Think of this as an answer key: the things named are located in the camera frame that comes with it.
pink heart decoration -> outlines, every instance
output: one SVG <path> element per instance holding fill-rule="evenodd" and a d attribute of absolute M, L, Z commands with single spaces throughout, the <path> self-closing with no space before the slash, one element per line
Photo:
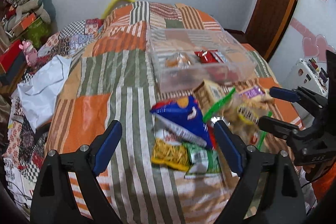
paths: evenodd
<path fill-rule="evenodd" d="M 335 48 L 333 46 L 330 46 L 330 45 L 327 46 L 327 50 L 329 50 L 331 52 L 336 52 Z"/>
<path fill-rule="evenodd" d="M 309 37 L 302 39 L 302 48 L 305 57 L 317 57 L 319 55 L 318 46 Z"/>
<path fill-rule="evenodd" d="M 319 34 L 318 36 L 316 36 L 316 44 L 319 48 L 319 56 L 317 62 L 326 63 L 326 50 L 328 47 L 326 38 L 323 35 Z"/>

bed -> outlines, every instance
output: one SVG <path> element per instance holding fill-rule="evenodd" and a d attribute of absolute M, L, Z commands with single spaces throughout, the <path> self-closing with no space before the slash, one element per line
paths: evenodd
<path fill-rule="evenodd" d="M 33 133 L 14 97 L 12 113 L 23 121 L 9 122 L 11 158 L 33 191 L 46 153 L 73 152 L 90 144 L 116 119 L 123 126 L 122 139 L 105 170 L 97 178 L 108 201 L 124 223 L 212 223 L 224 208 L 229 192 L 221 176 L 185 179 L 184 172 L 152 165 L 155 120 L 149 110 L 155 102 L 189 91 L 160 93 L 155 85 L 148 48 L 148 30 L 187 28 L 222 31 L 208 14 L 193 7 L 137 1 L 117 8 L 104 20 L 73 22 L 49 38 L 39 50 L 44 64 L 55 54 L 72 56 L 69 77 L 59 95 L 49 134 L 33 144 Z M 237 90 L 253 85 L 278 86 L 270 67 L 250 45 L 243 45 L 257 66 L 246 80 L 233 83 Z M 273 117 L 302 128 L 288 102 L 270 105 Z M 268 134 L 262 150 L 293 153 L 283 140 Z M 90 213 L 74 173 L 69 173 L 73 193 L 83 215 Z"/>

red box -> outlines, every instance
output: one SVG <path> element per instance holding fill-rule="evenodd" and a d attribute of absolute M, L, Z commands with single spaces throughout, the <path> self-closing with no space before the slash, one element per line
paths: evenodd
<path fill-rule="evenodd" d="M 19 48 L 20 44 L 20 39 L 15 40 L 12 45 L 10 45 L 9 48 L 0 55 L 0 74 L 8 72 L 14 60 L 21 52 L 21 49 Z"/>

red snack package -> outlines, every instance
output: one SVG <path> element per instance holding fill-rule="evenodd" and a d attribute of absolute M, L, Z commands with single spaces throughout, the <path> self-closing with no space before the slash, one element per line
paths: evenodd
<path fill-rule="evenodd" d="M 209 50 L 199 52 L 195 52 L 195 54 L 199 57 L 201 63 L 225 63 L 227 62 L 224 55 L 218 50 Z"/>

clear plastic container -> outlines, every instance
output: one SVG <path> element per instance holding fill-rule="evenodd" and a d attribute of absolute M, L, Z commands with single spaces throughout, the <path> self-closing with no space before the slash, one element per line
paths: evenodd
<path fill-rule="evenodd" d="M 219 84 L 243 81 L 256 67 L 248 51 L 228 32 L 193 29 L 156 29 L 150 32 L 151 56 L 156 82 L 161 92 L 197 87 L 204 79 Z M 224 63 L 202 64 L 195 51 L 218 50 Z M 167 58 L 177 52 L 187 54 L 192 65 L 167 67 Z"/>

